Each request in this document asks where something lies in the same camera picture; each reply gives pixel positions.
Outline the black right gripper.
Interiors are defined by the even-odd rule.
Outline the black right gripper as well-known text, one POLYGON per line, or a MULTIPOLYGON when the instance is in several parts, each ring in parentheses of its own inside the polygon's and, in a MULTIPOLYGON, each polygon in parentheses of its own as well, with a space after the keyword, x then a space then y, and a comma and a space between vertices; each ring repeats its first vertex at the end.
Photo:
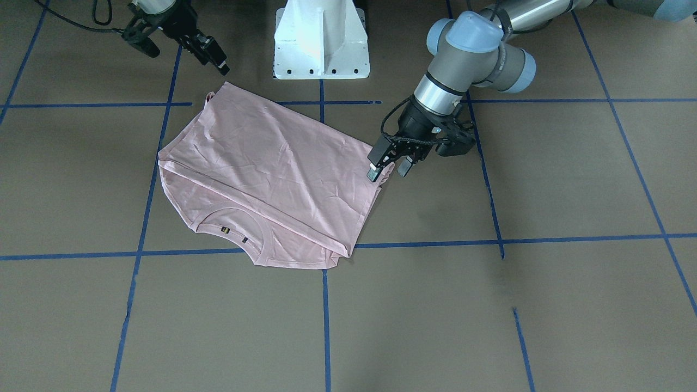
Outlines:
POLYGON ((227 55, 216 38, 197 29, 198 15, 189 1, 132 1, 133 18, 147 20, 168 38, 176 40, 192 53, 202 65, 212 64, 220 75, 227 75, 227 55))

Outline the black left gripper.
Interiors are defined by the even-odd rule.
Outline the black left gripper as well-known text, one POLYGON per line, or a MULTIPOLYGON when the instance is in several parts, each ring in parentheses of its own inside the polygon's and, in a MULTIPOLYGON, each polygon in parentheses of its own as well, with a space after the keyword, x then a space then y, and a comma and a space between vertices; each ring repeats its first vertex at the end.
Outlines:
POLYGON ((368 179, 376 182, 383 169, 392 162, 404 158, 398 166, 398 175, 406 177, 419 161, 436 149, 437 139, 445 137, 442 123, 450 121, 453 115, 436 114, 421 105, 415 97, 404 99, 390 112, 394 114, 403 107, 398 118, 398 131, 390 139, 380 136, 368 153, 370 169, 368 179))

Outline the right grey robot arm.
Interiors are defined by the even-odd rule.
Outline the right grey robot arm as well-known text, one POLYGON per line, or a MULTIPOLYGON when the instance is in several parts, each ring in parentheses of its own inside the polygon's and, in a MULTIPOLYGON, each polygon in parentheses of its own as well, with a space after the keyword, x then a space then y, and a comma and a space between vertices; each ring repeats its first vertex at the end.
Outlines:
POLYGON ((221 75, 228 74, 227 55, 216 38, 198 28, 198 15, 189 1, 132 1, 129 9, 133 18, 121 37, 130 47, 150 58, 158 57, 160 49, 150 34, 161 30, 201 64, 212 64, 221 75))

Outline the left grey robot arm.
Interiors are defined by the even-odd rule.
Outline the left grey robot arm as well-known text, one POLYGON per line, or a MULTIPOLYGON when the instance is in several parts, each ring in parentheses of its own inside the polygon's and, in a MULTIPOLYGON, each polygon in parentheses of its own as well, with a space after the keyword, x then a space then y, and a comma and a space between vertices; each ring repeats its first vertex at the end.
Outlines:
POLYGON ((515 94, 526 89, 537 72, 531 54, 510 39, 538 32, 553 19, 591 1, 497 1, 480 11, 467 10, 455 19, 438 20, 426 37, 433 55, 414 93, 398 104, 398 131, 381 131, 368 154, 368 179, 401 161, 406 176, 412 166, 435 150, 439 156, 467 154, 475 145, 473 124, 458 117, 471 87, 515 94))

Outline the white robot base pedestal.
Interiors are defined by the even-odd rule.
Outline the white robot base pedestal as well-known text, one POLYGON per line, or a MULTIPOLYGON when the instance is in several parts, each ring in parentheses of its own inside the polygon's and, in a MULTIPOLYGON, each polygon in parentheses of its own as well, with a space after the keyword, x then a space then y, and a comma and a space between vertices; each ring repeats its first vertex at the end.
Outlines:
POLYGON ((288 1, 276 11, 274 77, 368 78, 365 11, 363 1, 288 1))

